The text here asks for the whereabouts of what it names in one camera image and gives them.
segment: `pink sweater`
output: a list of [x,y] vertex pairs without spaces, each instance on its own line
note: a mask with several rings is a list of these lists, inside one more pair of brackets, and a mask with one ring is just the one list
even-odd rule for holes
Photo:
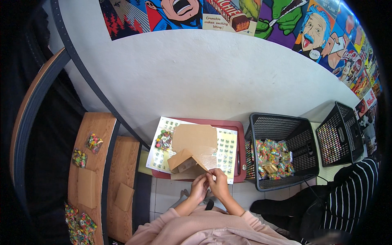
[[238,217],[217,207],[206,211],[205,207],[199,205],[189,216],[182,217],[170,208],[151,223],[140,225],[126,245],[300,244],[279,235],[249,211]]

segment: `kraft paper box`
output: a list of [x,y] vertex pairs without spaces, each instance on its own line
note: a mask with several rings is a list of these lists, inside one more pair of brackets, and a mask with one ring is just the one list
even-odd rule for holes
[[180,124],[173,135],[174,156],[167,160],[172,180],[195,179],[216,167],[216,128],[211,125]]
[[78,169],[78,202],[93,209],[97,206],[95,195],[96,173],[88,169]]
[[132,202],[133,192],[134,189],[123,183],[120,183],[120,188],[118,189],[116,201],[114,204],[122,211],[127,212]]

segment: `white wall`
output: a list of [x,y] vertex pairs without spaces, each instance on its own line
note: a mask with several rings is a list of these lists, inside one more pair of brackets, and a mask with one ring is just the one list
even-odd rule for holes
[[[53,52],[63,47],[49,3]],[[329,100],[359,99],[332,73],[288,48],[207,30],[137,34],[111,41],[98,0],[60,1],[71,40],[103,93],[148,143],[160,116],[238,120],[252,112],[299,116]],[[108,111],[70,62],[88,111]]]

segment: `black crate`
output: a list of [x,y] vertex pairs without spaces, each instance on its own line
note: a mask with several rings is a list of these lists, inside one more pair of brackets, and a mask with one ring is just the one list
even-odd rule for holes
[[[316,142],[312,126],[306,118],[282,116],[276,114],[252,113],[249,116],[249,127],[245,135],[246,180],[254,182],[258,191],[272,191],[304,182],[303,176],[319,173]],[[256,140],[285,140],[287,148],[293,153],[294,176],[279,180],[261,180],[258,171],[258,157],[253,147],[252,161],[250,144],[256,145]]]
[[316,129],[323,167],[354,163],[363,153],[362,136],[354,110],[335,101],[335,106]]

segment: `striped shirt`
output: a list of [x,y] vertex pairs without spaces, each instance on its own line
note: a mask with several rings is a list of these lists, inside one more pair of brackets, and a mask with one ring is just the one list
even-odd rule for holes
[[371,158],[340,169],[326,197],[327,212],[324,211],[320,229],[338,229],[352,234],[373,196],[377,178],[378,164]]

